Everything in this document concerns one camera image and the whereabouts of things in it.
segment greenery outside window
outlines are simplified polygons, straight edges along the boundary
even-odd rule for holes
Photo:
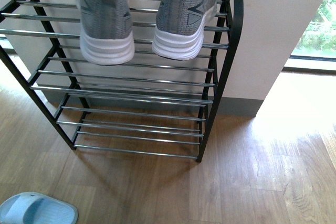
[[[336,59],[336,0],[322,1],[292,56]]]

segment baseboard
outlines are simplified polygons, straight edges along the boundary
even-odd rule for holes
[[[158,95],[157,93],[144,93],[139,94]],[[59,103],[63,94],[58,92],[44,91],[44,95],[50,103]],[[188,98],[188,99],[200,99],[195,95],[174,95],[176,98]],[[88,98],[88,103],[94,106],[113,106],[123,108],[137,108],[137,109],[150,109],[150,110],[169,110],[169,111],[185,111],[185,112],[198,112],[198,107],[180,106],[180,105],[167,105],[160,103],[150,102],[133,102],[133,101],[120,101],[120,100],[106,100],[106,99],[92,99]],[[78,98],[71,98],[68,104],[78,104]],[[240,116],[255,116],[260,109],[263,100],[255,99],[242,99],[242,98],[227,98],[223,97],[217,113],[228,115],[240,115]]]

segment sneaker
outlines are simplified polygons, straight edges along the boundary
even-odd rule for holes
[[[204,26],[216,13],[216,0],[161,0],[153,51],[174,60],[195,58],[202,47]]]
[[[134,56],[127,0],[76,0],[81,11],[80,49],[98,65],[118,65]]]

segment shoe rack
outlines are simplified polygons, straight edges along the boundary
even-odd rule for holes
[[[132,1],[160,1],[160,0],[132,0]],[[45,3],[40,0],[9,0],[8,4],[0,10],[0,23],[5,19],[23,19],[25,22],[41,22],[44,31],[27,31],[17,29],[0,29],[0,34],[11,36],[24,36],[26,40],[32,37],[43,37],[48,39],[52,46],[42,61],[36,66],[36,70],[31,74],[29,79],[25,79],[21,72],[11,61],[9,55],[0,47],[0,58],[6,67],[11,71],[13,76],[22,85],[27,94],[36,103],[46,119],[52,124],[59,135],[69,145],[72,150],[76,149],[94,149],[103,151],[115,151],[126,153],[139,153],[151,155],[163,155],[172,157],[192,158],[201,162],[211,129],[216,118],[216,113],[221,101],[225,85],[233,64],[233,60],[238,47],[242,25],[243,25],[243,0],[231,0],[233,3],[233,12],[230,0],[218,0],[219,5],[217,26],[206,26],[205,31],[213,33],[212,43],[203,43],[203,48],[207,49],[206,54],[199,55],[198,59],[205,62],[204,67],[179,66],[178,62],[167,59],[166,64],[155,63],[158,59],[151,50],[144,50],[142,45],[150,45],[151,40],[136,38],[135,57],[132,61],[120,66],[109,66],[111,75],[97,73],[77,72],[73,67],[74,63],[89,64],[81,59],[72,59],[67,57],[67,49],[79,50],[76,46],[63,45],[63,39],[78,40],[77,34],[56,33],[52,24],[57,22],[79,23],[78,19],[47,16],[45,8],[76,8],[69,4]],[[29,5],[35,9],[37,15],[18,14],[20,6]],[[149,8],[133,8],[130,4],[131,12],[134,13],[156,13],[157,10]],[[153,29],[155,23],[133,22],[135,27],[145,27]],[[228,44],[221,43],[222,35],[227,36]],[[226,51],[223,66],[218,66],[217,53]],[[151,64],[138,63],[137,58],[141,55],[153,57]],[[58,63],[64,69],[63,71],[50,71],[47,66],[52,63]],[[123,67],[131,69],[124,71],[129,76],[114,76],[114,69]],[[202,72],[205,76],[203,82],[194,82],[190,80],[163,80],[162,76],[150,76],[150,78],[134,77],[132,74],[136,69],[162,69],[162,71],[193,71]],[[36,82],[42,76],[48,75],[53,78],[66,77],[71,83],[69,86],[56,86],[52,84],[39,85]],[[90,82],[83,83],[83,78],[90,79]],[[186,90],[185,87],[193,87],[192,91]],[[51,112],[47,105],[43,103],[37,91],[52,91],[62,95],[59,104],[54,106]],[[120,107],[98,107],[90,104],[90,99],[103,99],[119,101],[125,104],[137,103],[150,104],[153,108],[158,105],[160,108],[167,106],[167,109],[158,111],[135,110],[132,108],[124,109]],[[183,107],[186,111],[193,113],[174,114],[170,111],[171,106]],[[73,121],[63,120],[63,114],[67,112],[76,112],[79,118]],[[105,120],[101,115],[108,115]],[[68,133],[65,127],[72,126],[73,132]],[[101,144],[100,139],[113,141],[127,141],[127,147],[119,148],[113,144]],[[162,152],[143,151],[137,148],[138,143],[147,145],[162,144]],[[176,147],[188,150],[180,154],[175,153]]]

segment slipper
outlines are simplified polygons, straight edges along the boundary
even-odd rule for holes
[[[77,209],[39,193],[17,194],[0,205],[2,224],[75,224]]]

